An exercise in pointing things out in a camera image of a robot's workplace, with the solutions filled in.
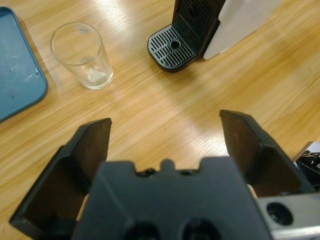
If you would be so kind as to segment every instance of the coffee machine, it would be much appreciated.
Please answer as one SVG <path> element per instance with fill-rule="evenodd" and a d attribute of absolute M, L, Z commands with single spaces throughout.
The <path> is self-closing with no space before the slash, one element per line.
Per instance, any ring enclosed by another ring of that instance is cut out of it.
<path fill-rule="evenodd" d="M 176 0 L 172 24 L 154 33 L 147 48 L 167 72 L 223 53 L 261 27 L 281 0 Z"/>

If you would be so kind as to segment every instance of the clear glass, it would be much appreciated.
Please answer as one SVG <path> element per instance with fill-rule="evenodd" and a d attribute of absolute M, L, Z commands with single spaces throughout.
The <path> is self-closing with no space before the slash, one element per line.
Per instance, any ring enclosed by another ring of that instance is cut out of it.
<path fill-rule="evenodd" d="M 98 30 L 84 22 L 59 27 L 50 41 L 51 53 L 89 89 L 102 89 L 112 80 L 110 65 Z"/>

